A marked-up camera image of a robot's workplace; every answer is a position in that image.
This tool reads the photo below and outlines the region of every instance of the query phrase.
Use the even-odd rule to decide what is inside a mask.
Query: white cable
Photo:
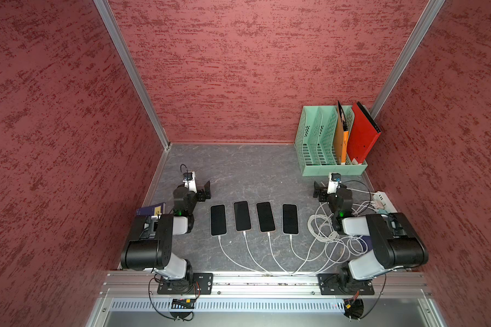
[[[271,250],[271,255],[273,256],[273,259],[275,260],[276,264],[282,269],[283,271],[287,272],[287,270],[283,269],[282,266],[278,263],[278,261],[275,258],[275,254],[273,253],[273,247],[271,246],[271,233],[268,232],[268,238],[269,238],[269,250]]]
[[[226,256],[226,257],[227,257],[229,260],[231,260],[231,261],[232,261],[234,264],[236,264],[237,266],[242,267],[242,268],[244,268],[244,269],[250,270],[250,271],[256,271],[257,273],[258,273],[258,272],[259,272],[259,273],[260,273],[260,272],[262,273],[262,271],[258,271],[258,270],[254,270],[254,269],[251,269],[251,268],[248,268],[248,267],[242,266],[241,264],[237,263],[235,260],[231,259],[231,258],[229,257],[229,255],[227,255],[227,253],[226,253],[226,252],[223,250],[222,241],[220,240],[220,235],[218,235],[218,243],[220,243],[220,248],[222,249],[223,254],[224,254],[224,255],[225,255],[225,256]]]
[[[370,206],[374,206],[374,204],[372,203],[372,201],[369,201],[369,200],[366,200],[364,202],[362,202],[362,204],[356,204],[356,203],[353,203],[354,206],[358,206],[358,209],[356,209],[354,211],[354,214],[355,216],[358,216],[360,213],[364,212],[364,210],[366,209],[371,209],[373,210],[375,213],[378,213],[378,210],[373,208],[373,207],[370,207]]]
[[[276,274],[276,273],[273,273],[273,272],[270,272],[268,270],[266,270],[264,267],[262,267],[256,260],[255,258],[253,257],[250,249],[249,249],[249,244],[248,244],[248,241],[247,241],[247,237],[246,237],[246,232],[244,231],[243,232],[243,235],[244,235],[244,240],[245,240],[245,245],[246,245],[246,248],[249,252],[249,256],[251,257],[251,259],[253,259],[253,261],[255,262],[255,264],[257,266],[259,266],[263,271],[265,271],[265,273],[269,274],[269,275],[273,275],[273,276],[292,276],[292,275],[298,275],[298,276],[314,276],[315,274],[318,274],[318,273],[321,273],[323,271],[326,271],[327,269],[329,269],[330,267],[332,267],[333,265],[335,264],[338,264],[338,263],[344,263],[344,262],[347,262],[350,258],[351,255],[360,255],[360,254],[363,254],[365,252],[367,252],[367,244],[364,240],[361,239],[361,237],[343,237],[343,238],[339,238],[339,235],[337,232],[334,231],[333,229],[333,226],[332,226],[332,223],[331,223],[331,216],[332,214],[330,214],[329,216],[327,216],[324,208],[323,208],[323,205],[325,203],[322,203],[318,208],[317,210],[315,211],[315,214],[314,215],[311,215],[308,219],[308,222],[307,222],[307,226],[308,226],[308,229],[309,229],[309,232],[315,237],[315,239],[313,240],[313,242],[311,243],[310,247],[309,247],[309,250],[307,251],[307,256],[306,258],[302,258],[300,256],[298,256],[293,248],[293,238],[292,238],[292,235],[289,236],[289,242],[291,244],[291,250],[293,251],[293,253],[295,254],[295,256],[297,256],[298,258],[300,258],[301,260],[303,260],[304,262],[302,263],[302,265],[300,265],[300,267],[295,270],[294,272],[291,272],[289,273],[287,270],[283,269],[283,267],[279,264],[279,262],[276,260],[275,256],[274,256],[274,253],[273,253],[273,249],[272,249],[272,245],[271,245],[271,234],[268,233],[268,238],[269,238],[269,246],[270,246],[270,250],[271,250],[271,255],[273,256],[273,259],[275,260],[276,264],[283,270],[285,271],[287,274]],[[324,214],[318,214],[318,211],[322,209],[322,211],[324,212]],[[323,223],[318,226],[318,223],[316,221],[317,218],[320,218],[320,219],[323,219]],[[315,226],[317,227],[317,230],[318,230],[318,233],[314,231],[313,229],[313,221],[315,222]],[[329,226],[330,230],[331,230],[331,233],[329,233],[329,235],[326,235],[322,232],[321,228],[323,226]],[[315,258],[313,259],[309,259],[309,254],[311,252],[311,249],[313,248],[313,245],[314,243],[316,242],[316,240],[319,240],[323,243],[325,243],[324,245],[324,249],[321,251],[321,253],[319,255],[317,255]],[[353,242],[354,241],[357,241],[360,245],[360,248],[362,249],[361,251],[358,251],[356,250],[354,247],[353,247]],[[364,250],[364,247],[362,246],[362,243],[360,242],[364,242],[364,244],[366,244],[366,249]],[[236,265],[242,267],[242,268],[245,268],[249,271],[256,271],[256,272],[259,272],[259,273],[263,273],[262,271],[258,271],[258,270],[254,270],[254,269],[251,269],[251,268],[248,268],[248,267],[245,267],[239,263],[237,263],[236,261],[234,261],[233,259],[231,259],[227,253],[223,250],[223,246],[222,246],[222,243],[221,243],[221,239],[220,239],[220,236],[218,237],[218,242],[220,244],[220,248],[222,249],[222,252],[224,253],[224,255],[230,260],[232,261],[233,263],[235,263]],[[327,254],[327,246],[330,244],[330,243],[335,243],[331,253],[328,255]],[[341,244],[344,248],[342,250],[342,254],[340,255],[340,258],[338,258],[338,260],[333,260],[331,259],[331,256],[333,255],[333,253],[335,252],[335,249],[336,247],[338,246],[338,244]],[[348,250],[348,257],[343,260],[343,261],[340,261],[341,258],[344,256],[345,254],[345,249]],[[319,258],[323,253],[326,253],[326,257],[327,257],[327,261],[326,263],[317,271],[315,272],[311,272],[309,274],[298,274],[298,272],[300,271],[300,269],[305,265],[306,262],[308,261],[314,261],[316,260],[317,258]]]
[[[301,256],[299,256],[298,254],[296,254],[295,249],[293,248],[293,236],[292,235],[289,235],[289,244],[291,245],[291,251],[293,251],[293,254],[297,258],[299,258],[300,260],[305,260],[304,258],[302,258]],[[324,246],[324,249],[322,250],[322,252],[320,252],[319,255],[317,255],[316,257],[314,257],[312,259],[308,259],[307,261],[314,261],[314,260],[320,258],[320,256],[324,253],[324,251],[326,251],[326,247],[327,247],[327,244],[326,244],[326,246]]]
[[[362,191],[361,189],[356,189],[356,188],[349,188],[351,191],[358,191],[358,192],[362,192],[362,193],[369,193],[369,194],[376,194],[374,192],[368,192],[368,191]]]

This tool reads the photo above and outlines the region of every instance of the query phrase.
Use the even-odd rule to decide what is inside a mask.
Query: black cable
[[[154,303],[153,303],[153,300],[151,300],[151,280],[153,279],[156,279],[156,277],[153,277],[149,280],[149,284],[148,284],[148,296],[149,296],[149,301],[151,302],[151,306],[153,307],[153,309],[159,314],[161,315],[162,317],[164,318],[167,318],[167,319],[171,319],[171,320],[176,320],[175,318],[173,317],[168,317],[168,316],[164,316],[163,314],[160,313],[160,311],[157,310],[157,308],[154,306]]]
[[[334,277],[338,277],[338,274],[332,274],[331,276],[329,276],[328,278],[326,278],[321,284],[320,286],[324,286],[329,280],[333,279]]]
[[[185,167],[185,172],[186,172],[186,173],[188,173],[188,172],[189,172],[189,169],[187,169],[187,166],[186,166],[186,165],[184,165],[184,164],[181,164],[181,165],[180,165],[180,173],[182,174],[182,177],[183,177],[183,176],[184,176],[184,173],[182,172],[182,166],[184,166],[184,167]]]
[[[189,169],[187,169],[187,166],[184,165],[184,164],[181,164],[180,165],[180,173],[182,174],[182,179],[184,178],[184,174],[182,173],[182,166],[185,167],[185,172],[187,173],[187,177],[186,177],[186,180],[187,180],[187,188],[189,188]]]
[[[357,183],[360,183],[360,184],[362,184],[363,186],[365,186],[365,187],[366,187],[366,189],[367,189],[367,192],[368,192],[367,194],[369,194],[369,202],[367,203],[367,206],[365,206],[365,207],[364,207],[364,209],[362,209],[362,211],[360,211],[360,213],[363,213],[363,212],[364,212],[364,210],[366,210],[366,209],[367,209],[367,207],[369,207],[369,205],[371,204],[371,190],[369,189],[369,187],[367,187],[367,185],[366,185],[366,184],[364,184],[363,182],[361,182],[361,181],[359,181],[359,180],[346,180],[346,181],[343,181],[342,183],[348,183],[348,182],[350,182],[350,181],[356,181]]]
[[[144,228],[144,230],[142,230],[142,232],[140,233],[140,236],[138,237],[138,239],[140,239],[142,237],[142,235],[144,235],[144,233],[147,232],[148,230],[149,230],[149,227]]]
[[[376,302],[375,302],[375,304],[373,304],[373,306],[371,307],[371,309],[369,309],[369,311],[368,311],[368,312],[367,312],[365,315],[361,316],[361,317],[359,318],[359,320],[360,320],[360,319],[363,319],[363,318],[365,318],[365,317],[367,317],[367,315],[368,315],[368,314],[369,314],[369,313],[370,313],[370,312],[373,310],[373,308],[375,307],[375,305],[378,303],[378,300],[380,300],[380,296],[382,296],[382,293],[384,292],[384,287],[385,287],[385,282],[386,282],[386,281],[387,281],[387,275],[384,275],[384,285],[382,285],[382,290],[380,291],[380,294],[379,294],[379,295],[378,295],[378,297],[376,298]]]
[[[171,319],[171,320],[177,320],[177,318],[168,317],[168,316],[163,315],[162,313],[160,313],[160,311],[157,310],[157,307],[154,306],[153,300],[151,299],[151,280],[154,280],[154,281],[156,281],[159,284],[163,284],[163,282],[161,280],[157,279],[157,276],[156,275],[154,275],[153,278],[151,278],[149,280],[149,283],[148,283],[148,296],[149,296],[149,301],[151,302],[151,306],[162,317],[167,318],[167,319]],[[180,318],[180,319],[182,321],[191,321],[191,320],[193,320],[193,318],[195,317],[195,313],[193,311],[191,311],[190,313],[191,313],[191,319],[185,319],[185,318]]]

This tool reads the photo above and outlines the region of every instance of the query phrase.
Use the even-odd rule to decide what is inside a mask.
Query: red textured wall
[[[111,7],[172,142],[294,142],[302,106],[371,106],[427,0]]]
[[[426,243],[445,318],[491,326],[491,1],[445,1],[378,123],[371,180]]]
[[[82,326],[161,145],[92,0],[0,2],[0,326]]]

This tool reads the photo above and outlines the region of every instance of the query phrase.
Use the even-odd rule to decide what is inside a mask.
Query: book
[[[346,115],[343,112],[340,101],[337,107],[338,120],[337,127],[334,131],[333,148],[337,157],[337,164],[345,165],[347,157],[347,141],[349,139],[349,130],[347,127]]]
[[[382,133],[360,102],[353,105],[354,121],[347,143],[347,154],[354,165],[361,165]]]
[[[165,213],[165,202],[137,209],[137,216],[160,216]]]

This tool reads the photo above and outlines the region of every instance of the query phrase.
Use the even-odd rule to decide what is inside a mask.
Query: black mounting plate
[[[337,275],[337,274],[318,274],[318,284],[321,285],[324,280],[327,278]],[[359,294],[360,295],[375,295],[375,291],[373,289],[373,284],[370,280],[358,280],[357,284],[359,284]],[[336,282],[335,278],[332,278],[331,281],[328,281],[326,285],[320,286],[320,293],[322,295],[355,295],[354,292],[344,292],[340,290],[338,282]]]
[[[193,283],[195,284],[195,289],[191,290],[189,294],[182,293],[179,294],[178,291],[171,287],[167,287],[165,284],[160,284],[158,286],[157,294],[165,294],[165,295],[193,295],[196,296],[198,295],[198,291],[200,291],[201,295],[209,295],[211,294],[212,290],[212,280],[213,280],[213,274],[210,272],[196,272],[193,273]]]

